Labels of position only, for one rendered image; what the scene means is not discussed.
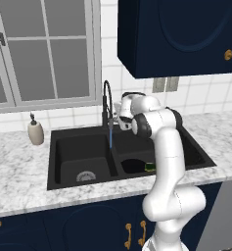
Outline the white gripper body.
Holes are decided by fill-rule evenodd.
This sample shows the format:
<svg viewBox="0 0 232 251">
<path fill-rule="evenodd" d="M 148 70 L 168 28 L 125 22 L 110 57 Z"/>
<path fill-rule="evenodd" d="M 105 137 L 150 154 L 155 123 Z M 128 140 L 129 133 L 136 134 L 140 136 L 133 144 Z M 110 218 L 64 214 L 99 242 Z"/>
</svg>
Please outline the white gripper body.
<svg viewBox="0 0 232 251">
<path fill-rule="evenodd" d="M 122 130 L 131 129 L 133 116 L 129 112 L 121 112 L 118 117 L 118 123 Z"/>
</svg>

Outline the black pan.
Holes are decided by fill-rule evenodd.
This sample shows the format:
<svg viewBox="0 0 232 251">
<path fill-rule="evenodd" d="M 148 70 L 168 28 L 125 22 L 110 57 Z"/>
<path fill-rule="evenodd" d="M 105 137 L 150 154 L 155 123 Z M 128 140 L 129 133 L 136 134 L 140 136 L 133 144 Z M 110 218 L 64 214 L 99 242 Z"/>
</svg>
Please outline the black pan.
<svg viewBox="0 0 232 251">
<path fill-rule="evenodd" d="M 127 174 L 151 173 L 145 171 L 146 162 L 139 159 L 126 159 L 121 162 L 123 170 Z"/>
</svg>

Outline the black double sink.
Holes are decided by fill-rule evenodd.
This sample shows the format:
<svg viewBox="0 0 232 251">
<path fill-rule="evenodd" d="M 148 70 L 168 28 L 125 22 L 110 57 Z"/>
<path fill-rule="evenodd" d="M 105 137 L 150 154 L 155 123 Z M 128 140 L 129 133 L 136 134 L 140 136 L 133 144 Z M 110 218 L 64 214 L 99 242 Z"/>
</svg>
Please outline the black double sink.
<svg viewBox="0 0 232 251">
<path fill-rule="evenodd" d="M 155 162 L 154 143 L 130 130 L 100 126 L 54 130 L 51 132 L 47 188 L 49 190 L 147 176 L 127 174 L 121 165 L 126 159 Z"/>
</svg>

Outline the black arched faucet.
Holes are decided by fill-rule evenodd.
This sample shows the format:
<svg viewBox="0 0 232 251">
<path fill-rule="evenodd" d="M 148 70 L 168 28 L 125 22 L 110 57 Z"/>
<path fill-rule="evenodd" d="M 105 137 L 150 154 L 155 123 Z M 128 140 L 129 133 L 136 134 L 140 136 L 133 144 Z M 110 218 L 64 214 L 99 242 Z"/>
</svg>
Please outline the black arched faucet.
<svg viewBox="0 0 232 251">
<path fill-rule="evenodd" d="M 103 88 L 103 128 L 112 130 L 114 127 L 113 121 L 113 99 L 110 84 L 107 80 L 104 81 Z"/>
</svg>

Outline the grey framed window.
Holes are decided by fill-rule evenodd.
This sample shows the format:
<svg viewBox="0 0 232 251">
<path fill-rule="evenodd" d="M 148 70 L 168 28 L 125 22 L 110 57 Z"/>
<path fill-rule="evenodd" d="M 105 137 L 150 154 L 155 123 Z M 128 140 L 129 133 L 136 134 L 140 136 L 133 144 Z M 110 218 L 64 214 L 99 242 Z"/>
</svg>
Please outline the grey framed window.
<svg viewBox="0 0 232 251">
<path fill-rule="evenodd" d="M 0 0 L 0 113 L 102 102 L 100 0 Z"/>
</svg>

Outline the beige soap dispenser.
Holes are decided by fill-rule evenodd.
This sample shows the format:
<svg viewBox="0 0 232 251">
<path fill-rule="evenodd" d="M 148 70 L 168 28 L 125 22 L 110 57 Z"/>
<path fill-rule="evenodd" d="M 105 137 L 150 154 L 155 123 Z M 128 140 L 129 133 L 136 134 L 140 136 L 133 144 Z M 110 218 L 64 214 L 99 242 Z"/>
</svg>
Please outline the beige soap dispenser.
<svg viewBox="0 0 232 251">
<path fill-rule="evenodd" d="M 27 125 L 28 137 L 33 145 L 41 145 L 44 142 L 44 131 L 40 122 L 33 114 L 30 114 L 30 123 Z"/>
</svg>

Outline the grey dishwasher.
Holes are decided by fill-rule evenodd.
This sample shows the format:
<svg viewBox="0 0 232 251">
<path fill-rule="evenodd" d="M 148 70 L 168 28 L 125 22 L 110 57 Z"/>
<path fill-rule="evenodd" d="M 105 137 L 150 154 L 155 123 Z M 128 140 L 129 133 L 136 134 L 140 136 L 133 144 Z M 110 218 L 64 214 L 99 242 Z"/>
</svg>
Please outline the grey dishwasher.
<svg viewBox="0 0 232 251">
<path fill-rule="evenodd" d="M 222 183 L 196 251 L 232 249 L 232 180 Z"/>
</svg>

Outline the grey wall outlet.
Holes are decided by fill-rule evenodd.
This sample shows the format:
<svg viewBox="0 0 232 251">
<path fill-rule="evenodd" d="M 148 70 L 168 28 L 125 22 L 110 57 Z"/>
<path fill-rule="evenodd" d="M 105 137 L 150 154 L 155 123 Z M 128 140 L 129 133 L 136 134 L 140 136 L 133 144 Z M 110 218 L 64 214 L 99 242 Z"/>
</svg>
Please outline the grey wall outlet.
<svg viewBox="0 0 232 251">
<path fill-rule="evenodd" d="M 179 77 L 178 76 L 169 76 L 167 78 L 166 82 L 166 92 L 174 92 L 178 89 L 178 82 L 179 82 Z"/>
<path fill-rule="evenodd" d="M 153 92 L 164 92 L 165 87 L 165 78 L 164 77 L 155 77 L 153 81 Z"/>
</svg>

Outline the navy wall cupboard door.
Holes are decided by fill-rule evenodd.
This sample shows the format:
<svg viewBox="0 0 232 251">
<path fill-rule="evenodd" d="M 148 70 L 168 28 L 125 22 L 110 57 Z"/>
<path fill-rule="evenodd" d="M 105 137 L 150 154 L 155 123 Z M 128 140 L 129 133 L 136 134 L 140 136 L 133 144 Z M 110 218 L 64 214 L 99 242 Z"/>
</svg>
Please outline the navy wall cupboard door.
<svg viewBox="0 0 232 251">
<path fill-rule="evenodd" d="M 117 56 L 132 76 L 232 73 L 232 0 L 118 0 Z"/>
</svg>

